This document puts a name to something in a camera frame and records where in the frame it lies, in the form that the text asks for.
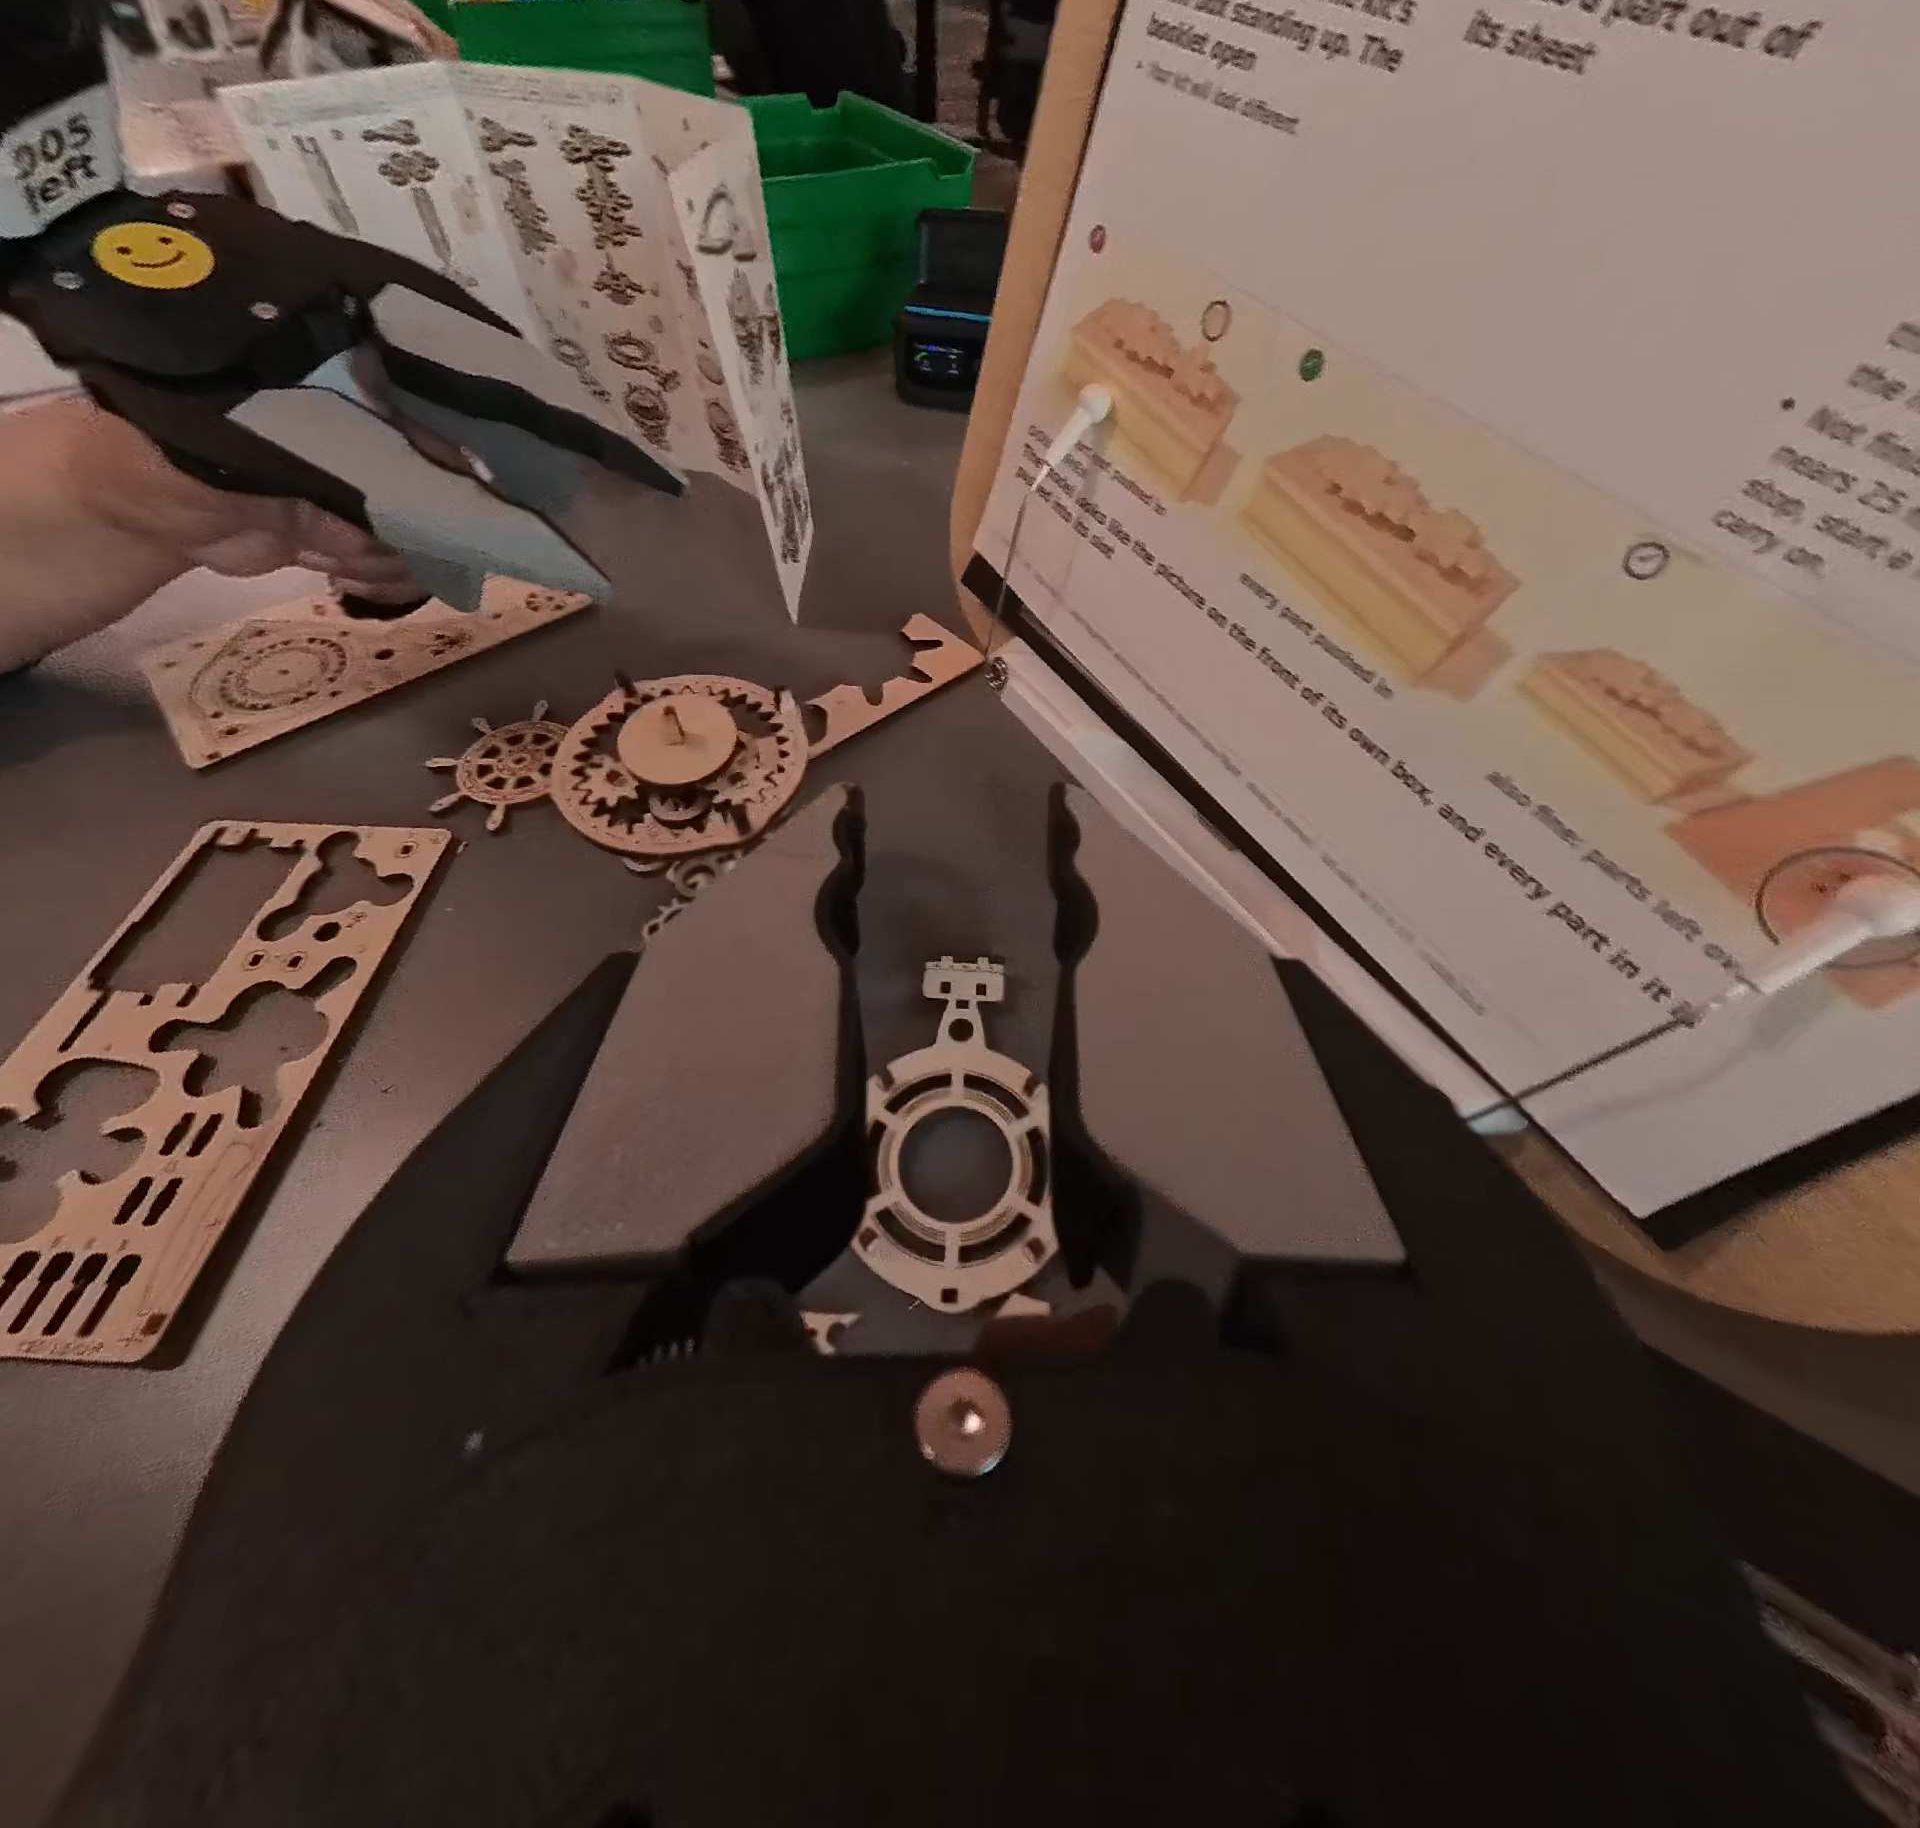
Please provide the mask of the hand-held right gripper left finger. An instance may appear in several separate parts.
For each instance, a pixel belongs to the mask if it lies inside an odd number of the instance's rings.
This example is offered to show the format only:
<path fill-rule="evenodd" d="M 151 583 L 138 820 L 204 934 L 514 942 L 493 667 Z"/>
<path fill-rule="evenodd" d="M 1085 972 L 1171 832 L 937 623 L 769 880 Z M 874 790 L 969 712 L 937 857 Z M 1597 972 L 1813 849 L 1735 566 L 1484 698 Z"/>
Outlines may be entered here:
<path fill-rule="evenodd" d="M 865 790 L 827 784 L 642 946 L 514 1275 L 690 1266 L 854 1129 L 859 888 Z"/>

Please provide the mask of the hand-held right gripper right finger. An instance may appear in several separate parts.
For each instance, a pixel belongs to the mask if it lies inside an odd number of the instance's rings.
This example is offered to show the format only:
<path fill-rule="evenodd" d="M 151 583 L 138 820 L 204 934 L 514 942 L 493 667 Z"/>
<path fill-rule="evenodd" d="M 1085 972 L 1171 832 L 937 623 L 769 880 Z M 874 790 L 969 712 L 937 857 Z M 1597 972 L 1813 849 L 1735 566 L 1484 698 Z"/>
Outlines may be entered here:
<path fill-rule="evenodd" d="M 1050 1193 L 1072 1282 L 1402 1275 L 1282 962 L 1079 784 L 1050 790 Z"/>

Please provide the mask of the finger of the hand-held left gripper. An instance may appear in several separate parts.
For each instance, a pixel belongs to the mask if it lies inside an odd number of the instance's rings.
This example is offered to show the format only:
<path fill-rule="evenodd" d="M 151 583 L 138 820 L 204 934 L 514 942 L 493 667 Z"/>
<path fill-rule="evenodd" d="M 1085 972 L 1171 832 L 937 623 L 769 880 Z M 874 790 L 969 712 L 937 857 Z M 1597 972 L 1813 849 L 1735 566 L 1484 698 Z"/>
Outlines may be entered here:
<path fill-rule="evenodd" d="M 457 375 L 399 344 L 381 344 L 381 375 L 395 405 L 418 430 L 469 455 L 499 493 L 576 493 L 584 467 L 642 490 L 665 490 L 665 457 L 576 405 L 536 396 L 517 377 Z"/>
<path fill-rule="evenodd" d="M 395 405 L 374 356 L 331 356 L 299 385 L 243 396 L 230 425 L 344 481 L 362 532 L 455 612 L 474 612 L 493 573 L 607 597 L 607 573 L 556 525 L 576 493 L 499 493 L 469 455 Z"/>

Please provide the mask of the engraved wooden part sheet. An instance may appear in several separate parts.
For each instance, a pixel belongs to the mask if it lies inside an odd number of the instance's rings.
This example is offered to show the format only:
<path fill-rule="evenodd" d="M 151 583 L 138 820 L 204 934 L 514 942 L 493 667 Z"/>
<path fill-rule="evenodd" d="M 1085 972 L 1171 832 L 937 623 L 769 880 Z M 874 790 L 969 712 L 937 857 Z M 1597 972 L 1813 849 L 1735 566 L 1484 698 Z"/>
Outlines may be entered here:
<path fill-rule="evenodd" d="M 413 614 L 351 614 L 344 597 L 295 597 L 167 639 L 138 675 L 173 755 L 204 772 L 584 612 L 584 591 L 509 573 L 482 579 L 474 612 L 429 597 Z"/>

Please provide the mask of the wooden ring frame part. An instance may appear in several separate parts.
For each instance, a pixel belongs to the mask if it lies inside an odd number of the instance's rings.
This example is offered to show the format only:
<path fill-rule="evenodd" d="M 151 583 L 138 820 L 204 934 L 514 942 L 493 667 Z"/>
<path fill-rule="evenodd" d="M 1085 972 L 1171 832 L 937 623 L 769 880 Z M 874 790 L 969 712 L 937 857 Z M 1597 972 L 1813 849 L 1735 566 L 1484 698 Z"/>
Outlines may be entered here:
<path fill-rule="evenodd" d="M 985 1039 L 985 1007 L 1005 988 L 1005 962 L 930 962 L 925 1002 L 939 1007 L 937 1039 L 865 1084 L 867 1198 L 854 1257 L 930 1312 L 1019 1295 L 1062 1251 L 1050 1204 L 1050 1084 Z M 974 1113 L 1005 1144 L 1005 1190 L 974 1217 L 930 1211 L 908 1181 L 908 1144 L 937 1113 Z"/>

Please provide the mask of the wooden ship wheel part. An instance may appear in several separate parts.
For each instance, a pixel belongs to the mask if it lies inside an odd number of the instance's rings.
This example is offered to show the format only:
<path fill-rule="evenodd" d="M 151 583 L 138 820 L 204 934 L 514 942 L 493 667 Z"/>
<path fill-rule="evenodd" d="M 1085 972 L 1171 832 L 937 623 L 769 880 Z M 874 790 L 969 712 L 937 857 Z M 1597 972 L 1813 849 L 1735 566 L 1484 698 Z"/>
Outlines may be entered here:
<path fill-rule="evenodd" d="M 517 715 L 469 715 L 457 755 L 424 759 L 429 772 L 445 772 L 429 817 L 482 810 L 482 832 L 509 832 L 514 810 L 547 805 L 564 733 L 565 722 L 547 715 L 547 698 Z"/>

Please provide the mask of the wooden gear assembly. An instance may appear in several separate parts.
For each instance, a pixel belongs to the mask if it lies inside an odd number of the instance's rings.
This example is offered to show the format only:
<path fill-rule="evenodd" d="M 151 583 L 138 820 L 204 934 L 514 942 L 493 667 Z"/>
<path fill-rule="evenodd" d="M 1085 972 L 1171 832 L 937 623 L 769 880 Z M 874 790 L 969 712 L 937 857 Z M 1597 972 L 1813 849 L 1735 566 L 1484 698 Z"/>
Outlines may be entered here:
<path fill-rule="evenodd" d="M 547 759 L 547 805 L 598 849 L 665 880 L 642 920 L 654 946 L 799 805 L 810 772 L 805 705 L 744 675 L 615 680 Z"/>

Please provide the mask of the white model kit box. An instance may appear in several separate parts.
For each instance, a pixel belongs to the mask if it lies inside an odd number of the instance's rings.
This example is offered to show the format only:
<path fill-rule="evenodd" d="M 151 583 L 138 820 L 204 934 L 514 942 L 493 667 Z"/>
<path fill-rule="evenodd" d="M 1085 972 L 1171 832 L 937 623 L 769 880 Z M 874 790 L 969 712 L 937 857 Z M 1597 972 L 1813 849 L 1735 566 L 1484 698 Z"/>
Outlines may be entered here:
<path fill-rule="evenodd" d="M 107 0 L 107 98 L 135 193 L 243 167 L 226 89 L 340 67 L 455 63 L 413 0 Z"/>

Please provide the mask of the person's left hand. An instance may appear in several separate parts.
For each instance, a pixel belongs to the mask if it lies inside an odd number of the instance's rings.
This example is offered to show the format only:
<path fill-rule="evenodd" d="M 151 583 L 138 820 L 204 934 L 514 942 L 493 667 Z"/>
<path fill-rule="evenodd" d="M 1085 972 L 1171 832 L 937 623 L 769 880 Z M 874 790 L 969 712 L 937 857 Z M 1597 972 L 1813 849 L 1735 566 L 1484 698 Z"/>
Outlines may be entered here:
<path fill-rule="evenodd" d="M 309 566 L 381 612 L 429 597 L 351 516 L 283 493 L 204 490 L 93 396 L 0 417 L 0 675 L 113 627 L 200 566 L 234 579 Z"/>

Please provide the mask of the folded paper instruction booklet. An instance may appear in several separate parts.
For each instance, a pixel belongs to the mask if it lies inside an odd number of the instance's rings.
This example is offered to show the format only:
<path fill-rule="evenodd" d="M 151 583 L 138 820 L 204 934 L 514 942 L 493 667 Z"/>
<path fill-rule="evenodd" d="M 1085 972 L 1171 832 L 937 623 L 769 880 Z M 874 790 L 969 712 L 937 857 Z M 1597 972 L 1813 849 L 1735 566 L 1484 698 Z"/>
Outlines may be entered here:
<path fill-rule="evenodd" d="M 445 273 L 607 430 L 814 542 L 753 122 L 626 70 L 362 67 L 217 89 L 266 205 Z"/>

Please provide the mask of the green plastic bin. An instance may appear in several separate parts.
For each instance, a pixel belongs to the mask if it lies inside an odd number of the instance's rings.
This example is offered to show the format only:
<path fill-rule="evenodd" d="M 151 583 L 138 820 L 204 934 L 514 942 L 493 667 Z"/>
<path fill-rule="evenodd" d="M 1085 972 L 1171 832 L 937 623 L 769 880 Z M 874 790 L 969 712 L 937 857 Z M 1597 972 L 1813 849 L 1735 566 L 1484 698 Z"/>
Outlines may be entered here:
<path fill-rule="evenodd" d="M 974 205 L 980 150 L 859 89 L 744 106 L 790 364 L 882 350 L 919 286 L 919 216 Z"/>
<path fill-rule="evenodd" d="M 704 0 L 413 0 L 469 67 L 626 70 L 714 98 Z"/>

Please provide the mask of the jagged wooden sheet strip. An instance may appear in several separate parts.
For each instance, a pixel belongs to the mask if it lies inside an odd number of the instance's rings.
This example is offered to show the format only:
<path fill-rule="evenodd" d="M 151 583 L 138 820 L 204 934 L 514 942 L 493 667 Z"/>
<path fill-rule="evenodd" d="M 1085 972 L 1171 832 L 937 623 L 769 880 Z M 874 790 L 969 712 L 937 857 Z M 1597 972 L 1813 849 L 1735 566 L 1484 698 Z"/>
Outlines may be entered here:
<path fill-rule="evenodd" d="M 937 614 L 908 614 L 899 639 L 899 675 L 874 690 L 839 680 L 805 698 L 810 759 L 985 667 L 985 654 L 950 636 Z"/>

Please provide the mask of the wooden sheet with cloud cut-outs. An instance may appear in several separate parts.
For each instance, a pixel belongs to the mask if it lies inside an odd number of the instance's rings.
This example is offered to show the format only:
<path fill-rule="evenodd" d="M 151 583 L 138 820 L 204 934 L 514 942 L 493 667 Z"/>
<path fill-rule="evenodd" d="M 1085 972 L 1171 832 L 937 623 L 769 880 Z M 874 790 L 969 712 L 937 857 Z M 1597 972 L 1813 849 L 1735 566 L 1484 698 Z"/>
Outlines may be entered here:
<path fill-rule="evenodd" d="M 213 820 L 8 1051 L 8 1362 L 151 1362 L 457 849 L 445 824 Z M 193 976 L 138 946 L 273 875 Z"/>

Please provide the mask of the small black screen device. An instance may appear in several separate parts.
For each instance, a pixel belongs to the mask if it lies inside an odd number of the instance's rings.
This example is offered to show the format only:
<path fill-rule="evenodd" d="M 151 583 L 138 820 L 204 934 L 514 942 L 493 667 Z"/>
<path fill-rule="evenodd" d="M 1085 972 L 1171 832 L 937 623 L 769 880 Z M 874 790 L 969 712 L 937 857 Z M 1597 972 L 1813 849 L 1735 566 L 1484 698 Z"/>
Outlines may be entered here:
<path fill-rule="evenodd" d="M 913 296 L 892 317 L 892 392 L 925 413 L 974 413 L 1011 256 L 1011 208 L 930 205 L 919 208 L 913 256 Z"/>

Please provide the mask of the white printed instruction sheet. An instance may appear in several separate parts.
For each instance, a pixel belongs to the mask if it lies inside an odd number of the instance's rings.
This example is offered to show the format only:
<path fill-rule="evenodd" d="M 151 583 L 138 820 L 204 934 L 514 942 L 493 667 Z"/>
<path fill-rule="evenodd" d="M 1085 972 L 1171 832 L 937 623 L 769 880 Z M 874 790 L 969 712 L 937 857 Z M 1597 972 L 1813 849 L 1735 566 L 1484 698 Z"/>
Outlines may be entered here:
<path fill-rule="evenodd" d="M 1639 1223 L 1916 1110 L 1916 0 L 1116 0 L 974 583 Z"/>

